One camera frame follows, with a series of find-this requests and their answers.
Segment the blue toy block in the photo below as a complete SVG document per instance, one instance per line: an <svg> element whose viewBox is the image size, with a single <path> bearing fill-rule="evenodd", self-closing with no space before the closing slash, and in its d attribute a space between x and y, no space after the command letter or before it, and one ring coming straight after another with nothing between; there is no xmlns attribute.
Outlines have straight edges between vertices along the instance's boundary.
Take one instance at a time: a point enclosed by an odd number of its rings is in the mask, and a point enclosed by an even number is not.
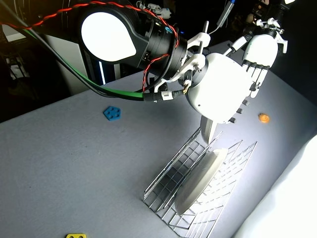
<svg viewBox="0 0 317 238"><path fill-rule="evenodd" d="M104 115L109 121L117 120L121 118L121 110L120 108L110 106L104 111Z"/></svg>

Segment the white plate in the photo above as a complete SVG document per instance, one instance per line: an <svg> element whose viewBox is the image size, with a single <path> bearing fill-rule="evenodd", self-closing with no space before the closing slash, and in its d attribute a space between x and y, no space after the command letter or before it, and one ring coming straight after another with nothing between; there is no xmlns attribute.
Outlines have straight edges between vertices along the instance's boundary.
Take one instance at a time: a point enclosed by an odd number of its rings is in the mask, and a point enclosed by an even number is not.
<svg viewBox="0 0 317 238"><path fill-rule="evenodd" d="M193 168L176 194L177 214L182 215L193 205L217 173L227 154L228 149L216 149L208 152Z"/></svg>

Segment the orange ball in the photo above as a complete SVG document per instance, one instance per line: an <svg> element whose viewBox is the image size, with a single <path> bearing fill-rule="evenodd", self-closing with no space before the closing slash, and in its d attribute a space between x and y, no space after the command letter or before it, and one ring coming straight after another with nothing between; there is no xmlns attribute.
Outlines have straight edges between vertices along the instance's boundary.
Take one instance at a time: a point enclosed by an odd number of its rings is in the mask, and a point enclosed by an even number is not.
<svg viewBox="0 0 317 238"><path fill-rule="evenodd" d="M261 113L261 114L259 114L259 120L262 123L269 123L270 118L267 114Z"/></svg>

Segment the gray tabletop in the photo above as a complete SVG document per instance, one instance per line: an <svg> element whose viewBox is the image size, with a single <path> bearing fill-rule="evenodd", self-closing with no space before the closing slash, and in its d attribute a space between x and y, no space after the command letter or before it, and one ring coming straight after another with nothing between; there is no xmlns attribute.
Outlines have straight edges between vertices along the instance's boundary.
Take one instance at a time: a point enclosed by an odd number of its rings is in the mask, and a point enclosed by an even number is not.
<svg viewBox="0 0 317 238"><path fill-rule="evenodd" d="M110 86L138 89L141 81L137 73ZM121 108L121 119L104 117L110 105ZM269 124L259 122L260 112ZM233 235L317 128L317 108L270 72L236 118L217 128L224 133L215 147L259 144L211 237ZM2 236L176 237L141 198L199 123L185 97L155 104L86 91L0 124Z"/></svg>

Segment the wire dish rack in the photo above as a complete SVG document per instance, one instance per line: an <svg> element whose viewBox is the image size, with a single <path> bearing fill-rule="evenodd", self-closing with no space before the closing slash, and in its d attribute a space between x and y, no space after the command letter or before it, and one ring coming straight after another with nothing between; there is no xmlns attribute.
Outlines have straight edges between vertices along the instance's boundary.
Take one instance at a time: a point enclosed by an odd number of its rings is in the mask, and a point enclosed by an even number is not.
<svg viewBox="0 0 317 238"><path fill-rule="evenodd" d="M257 144L257 142L253 143L238 155L236 155L236 151L242 140L232 145L226 159L207 188L196 202L180 216L174 205L178 189L193 167L208 151L211 151L212 146L222 134L222 132L218 134L205 147L197 141L200 132L200 128L195 131L144 192L143 202L182 238L210 237Z"/></svg>

